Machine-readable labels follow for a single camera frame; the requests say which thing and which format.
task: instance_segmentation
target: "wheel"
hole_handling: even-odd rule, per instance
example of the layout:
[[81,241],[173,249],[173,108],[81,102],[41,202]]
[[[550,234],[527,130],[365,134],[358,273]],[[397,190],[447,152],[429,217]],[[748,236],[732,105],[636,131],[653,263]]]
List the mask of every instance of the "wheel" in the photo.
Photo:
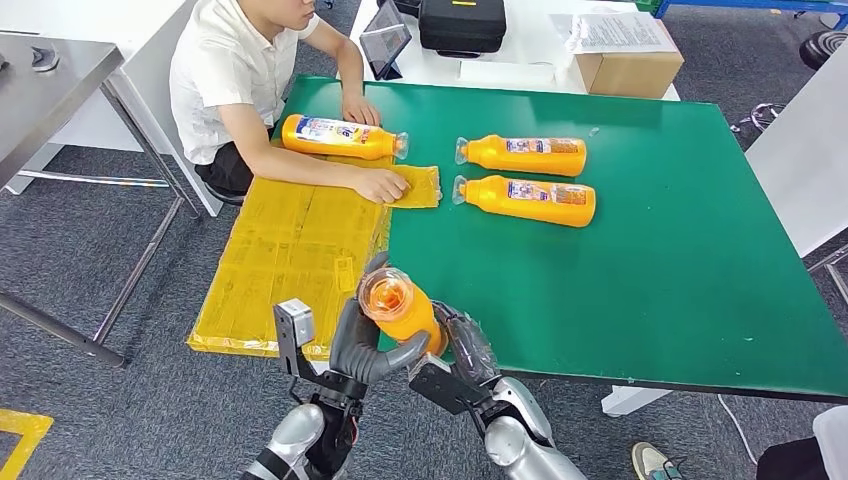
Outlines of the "wheel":
[[818,70],[842,45],[846,37],[848,37],[848,33],[831,30],[814,33],[801,43],[798,54],[801,55],[801,60],[806,66]]

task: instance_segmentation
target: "yellow paper sheet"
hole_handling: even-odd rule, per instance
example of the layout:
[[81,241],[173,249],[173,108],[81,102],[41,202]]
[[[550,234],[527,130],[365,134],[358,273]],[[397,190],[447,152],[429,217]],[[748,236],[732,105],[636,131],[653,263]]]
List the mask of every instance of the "yellow paper sheet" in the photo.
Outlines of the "yellow paper sheet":
[[[328,158],[396,169],[409,194],[394,206],[438,205],[438,169]],[[273,357],[278,354],[272,306],[299,298],[312,308],[312,360],[327,360],[344,302],[366,263],[388,246],[390,210],[352,190],[256,178],[233,226],[197,322],[188,338],[198,351]]]

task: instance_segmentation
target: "black case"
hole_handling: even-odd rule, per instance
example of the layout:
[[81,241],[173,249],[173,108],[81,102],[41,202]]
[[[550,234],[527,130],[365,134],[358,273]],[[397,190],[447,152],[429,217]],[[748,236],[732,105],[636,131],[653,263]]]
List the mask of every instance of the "black case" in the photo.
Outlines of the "black case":
[[[378,7],[382,7],[384,3],[386,3],[386,0],[377,0]],[[400,13],[405,13],[418,18],[418,10],[421,7],[421,0],[395,0],[395,6],[398,7],[398,11]]]
[[503,0],[421,0],[421,46],[439,53],[497,52],[506,33]]

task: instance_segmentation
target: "green table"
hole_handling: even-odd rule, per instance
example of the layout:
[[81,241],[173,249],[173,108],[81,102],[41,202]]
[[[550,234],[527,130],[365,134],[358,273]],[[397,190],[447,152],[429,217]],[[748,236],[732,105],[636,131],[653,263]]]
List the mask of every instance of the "green table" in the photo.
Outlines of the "green table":
[[[507,370],[636,387],[848,403],[848,345],[715,105],[369,83],[437,209],[393,213],[391,261],[469,312]],[[339,118],[335,80],[284,116]],[[598,192],[586,228],[454,206],[456,137],[574,136]],[[504,173],[518,178],[561,177]]]

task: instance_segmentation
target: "orange bottle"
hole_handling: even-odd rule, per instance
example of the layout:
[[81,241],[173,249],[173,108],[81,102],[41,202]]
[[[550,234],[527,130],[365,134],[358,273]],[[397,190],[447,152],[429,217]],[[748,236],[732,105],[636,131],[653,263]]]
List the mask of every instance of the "orange bottle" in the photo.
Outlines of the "orange bottle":
[[286,118],[281,136],[283,146],[295,152],[365,160],[391,155],[403,160],[409,149],[406,133],[395,135],[380,127],[300,114]]
[[482,180],[457,176],[453,203],[569,227],[585,227],[595,215],[595,189],[570,183],[514,180],[492,175]]
[[393,267],[384,267],[362,279],[358,292],[362,311],[386,335],[398,342],[409,340],[419,330],[430,332],[427,351],[441,355],[447,346],[433,305],[409,277]]
[[578,138],[502,138],[456,140],[456,163],[492,170],[549,173],[576,177],[586,165],[586,143]]

